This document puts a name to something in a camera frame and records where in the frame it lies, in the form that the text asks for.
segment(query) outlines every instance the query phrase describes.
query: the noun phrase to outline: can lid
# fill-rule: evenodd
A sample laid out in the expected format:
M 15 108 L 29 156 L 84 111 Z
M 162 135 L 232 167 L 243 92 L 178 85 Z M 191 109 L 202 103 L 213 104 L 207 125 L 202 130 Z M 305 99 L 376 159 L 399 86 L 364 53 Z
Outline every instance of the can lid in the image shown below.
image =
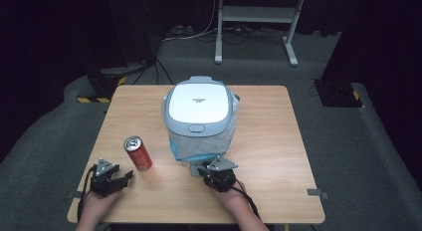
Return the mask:
M 134 151 L 140 148 L 142 140 L 139 136 L 131 136 L 124 141 L 124 149 L 126 151 Z

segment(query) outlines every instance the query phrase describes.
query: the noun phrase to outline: dark background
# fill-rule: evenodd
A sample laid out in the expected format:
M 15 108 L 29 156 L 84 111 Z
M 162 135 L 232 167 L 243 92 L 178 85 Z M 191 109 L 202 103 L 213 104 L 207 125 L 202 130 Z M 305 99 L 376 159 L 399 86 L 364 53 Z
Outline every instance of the dark background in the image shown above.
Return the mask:
M 104 33 L 111 37 L 104 39 L 103 33 L 95 32 L 92 43 L 102 45 L 99 41 L 108 40 L 118 51 L 118 42 L 112 41 L 118 41 L 118 35 L 112 35 L 116 24 L 112 13 L 106 11 L 106 0 L 94 0 L 93 5 L 82 3 L 86 0 L 0 1 L 3 159 L 36 119 L 63 101 L 64 87 L 87 74 L 82 59 L 98 52 L 96 46 L 75 46 L 75 35 L 90 38 L 97 27 L 78 23 L 75 12 L 102 7 L 90 16 L 109 28 Z M 422 0 L 358 0 L 353 11 L 355 1 L 306 0 L 297 32 L 321 31 L 323 36 L 343 32 L 324 77 L 334 86 L 351 82 L 365 85 L 387 133 L 421 186 L 422 173 L 417 165 L 422 161 L 418 135 L 422 124 L 418 86 L 422 79 Z M 213 0 L 162 0 L 162 4 L 160 23 L 166 29 L 181 24 L 202 31 L 213 8 Z M 225 4 L 294 6 L 296 0 L 225 0 Z M 214 11 L 210 28 L 216 26 L 216 15 Z M 89 61 L 98 69 L 113 66 L 104 65 L 109 62 L 106 58 L 90 57 Z

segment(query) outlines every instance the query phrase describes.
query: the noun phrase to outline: metal stand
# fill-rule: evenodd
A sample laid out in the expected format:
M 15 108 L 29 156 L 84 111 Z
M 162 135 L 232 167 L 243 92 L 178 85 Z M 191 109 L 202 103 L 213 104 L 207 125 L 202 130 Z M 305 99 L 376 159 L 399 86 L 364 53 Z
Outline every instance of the metal stand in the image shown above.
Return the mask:
M 222 31 L 223 21 L 264 22 L 264 23 L 290 23 L 288 37 L 283 37 L 283 44 L 289 56 L 292 67 L 298 65 L 298 59 L 292 47 L 292 39 L 301 15 L 305 0 L 299 0 L 295 8 L 278 7 L 247 7 L 223 6 L 223 0 L 218 4 L 218 28 L 215 48 L 215 63 L 223 63 Z

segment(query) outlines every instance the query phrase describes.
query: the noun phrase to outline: stand leg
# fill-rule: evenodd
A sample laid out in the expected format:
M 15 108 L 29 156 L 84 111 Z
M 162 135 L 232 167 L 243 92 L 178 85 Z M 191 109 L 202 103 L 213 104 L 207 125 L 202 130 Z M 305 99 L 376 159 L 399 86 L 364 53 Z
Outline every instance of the stand leg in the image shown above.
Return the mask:
M 218 3 L 218 28 L 217 28 L 217 39 L 215 42 L 215 63 L 223 63 L 223 43 L 222 43 L 222 31 L 223 31 L 223 0 Z
M 305 0 L 299 0 L 298 5 L 296 6 L 296 12 L 293 17 L 293 21 L 291 24 L 291 27 L 289 29 L 289 35 L 288 37 L 283 37 L 283 42 L 286 48 L 286 52 L 289 56 L 289 61 L 292 67 L 298 66 L 298 59 L 296 58 L 295 52 L 292 47 L 292 39 L 293 35 L 295 34 L 296 26 L 298 25 L 298 20 L 301 15 L 302 6 L 304 5 Z

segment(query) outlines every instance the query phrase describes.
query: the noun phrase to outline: black curtain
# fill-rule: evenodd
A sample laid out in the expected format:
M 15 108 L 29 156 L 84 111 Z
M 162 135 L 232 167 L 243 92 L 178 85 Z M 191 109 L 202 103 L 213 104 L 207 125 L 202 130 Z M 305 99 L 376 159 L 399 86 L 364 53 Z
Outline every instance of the black curtain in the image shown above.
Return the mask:
M 0 161 L 84 75 L 66 37 L 67 0 L 0 0 Z
M 343 31 L 357 0 L 305 0 L 297 32 L 323 36 Z
M 422 188 L 422 0 L 358 0 L 321 81 L 362 83 Z

